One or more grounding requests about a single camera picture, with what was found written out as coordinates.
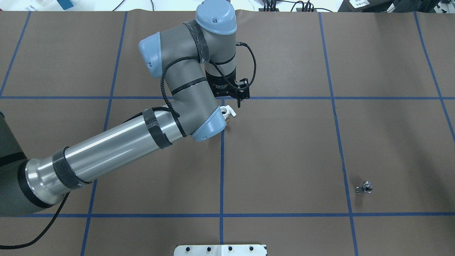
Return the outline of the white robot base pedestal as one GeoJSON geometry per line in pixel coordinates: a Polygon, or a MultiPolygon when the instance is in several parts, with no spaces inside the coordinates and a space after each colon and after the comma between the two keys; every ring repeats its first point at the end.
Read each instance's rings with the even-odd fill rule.
{"type": "Polygon", "coordinates": [[[180,245],[174,256],[267,256],[267,246],[260,244],[180,245]]]}

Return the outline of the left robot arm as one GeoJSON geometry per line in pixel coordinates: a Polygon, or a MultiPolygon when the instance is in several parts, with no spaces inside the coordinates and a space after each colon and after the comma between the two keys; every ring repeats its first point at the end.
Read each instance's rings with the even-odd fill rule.
{"type": "Polygon", "coordinates": [[[218,63],[236,71],[237,21],[227,0],[205,0],[194,20],[139,42],[146,68],[160,79],[165,106],[143,110],[122,124],[44,159],[28,159],[1,114],[1,216],[51,208],[70,192],[175,141],[195,141],[224,130],[221,106],[205,68],[218,63]],[[169,101],[164,85],[173,97],[169,101]]]}

